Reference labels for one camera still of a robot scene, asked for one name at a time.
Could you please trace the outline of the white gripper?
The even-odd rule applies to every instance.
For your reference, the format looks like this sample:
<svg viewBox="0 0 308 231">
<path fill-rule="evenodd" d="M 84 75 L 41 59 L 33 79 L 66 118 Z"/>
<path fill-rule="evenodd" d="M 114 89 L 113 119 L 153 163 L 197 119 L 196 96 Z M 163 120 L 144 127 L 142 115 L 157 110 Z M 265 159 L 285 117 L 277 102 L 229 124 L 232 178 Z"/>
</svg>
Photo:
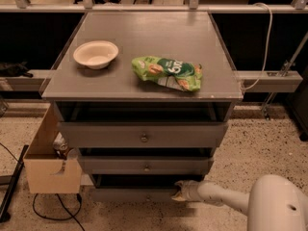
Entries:
<svg viewBox="0 0 308 231">
<path fill-rule="evenodd" d="M 174 194 L 171 198 L 174 201 L 202 201 L 203 198 L 198 192 L 199 183 L 193 180 L 178 181 L 175 186 L 181 188 L 180 192 Z"/>
</svg>

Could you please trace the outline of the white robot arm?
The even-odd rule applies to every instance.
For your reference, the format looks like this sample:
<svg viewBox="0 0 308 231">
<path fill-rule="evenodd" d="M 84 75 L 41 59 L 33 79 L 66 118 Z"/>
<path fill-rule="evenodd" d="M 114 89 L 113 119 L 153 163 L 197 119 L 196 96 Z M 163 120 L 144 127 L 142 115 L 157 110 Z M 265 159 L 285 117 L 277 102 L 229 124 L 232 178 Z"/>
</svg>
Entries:
<svg viewBox="0 0 308 231">
<path fill-rule="evenodd" d="M 225 189 L 204 180 L 175 183 L 175 201 L 226 205 L 247 216 L 247 231 L 308 231 L 308 196 L 278 175 L 264 175 L 250 193 Z"/>
</svg>

